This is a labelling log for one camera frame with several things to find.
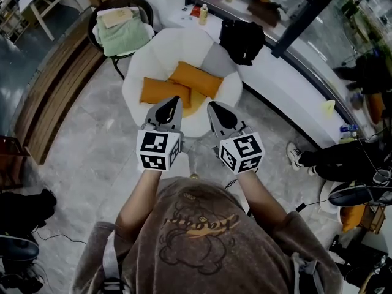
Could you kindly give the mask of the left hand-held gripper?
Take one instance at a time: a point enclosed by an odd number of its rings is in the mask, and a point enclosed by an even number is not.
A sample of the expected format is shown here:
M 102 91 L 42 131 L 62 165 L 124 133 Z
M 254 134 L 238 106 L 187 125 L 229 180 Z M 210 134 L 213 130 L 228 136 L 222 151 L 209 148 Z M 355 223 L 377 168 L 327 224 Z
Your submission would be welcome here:
M 136 154 L 142 168 L 161 172 L 171 169 L 182 151 L 182 113 L 180 96 L 164 99 L 149 109 L 137 134 Z

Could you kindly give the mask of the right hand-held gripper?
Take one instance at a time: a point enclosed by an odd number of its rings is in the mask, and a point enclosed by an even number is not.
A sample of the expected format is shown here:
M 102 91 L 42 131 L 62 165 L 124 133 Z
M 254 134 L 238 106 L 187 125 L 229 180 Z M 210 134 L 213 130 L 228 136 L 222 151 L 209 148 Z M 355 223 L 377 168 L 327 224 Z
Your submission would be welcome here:
M 220 140 L 219 159 L 235 175 L 255 170 L 265 155 L 258 132 L 241 122 L 235 109 L 223 102 L 210 102 L 207 106 L 212 132 Z

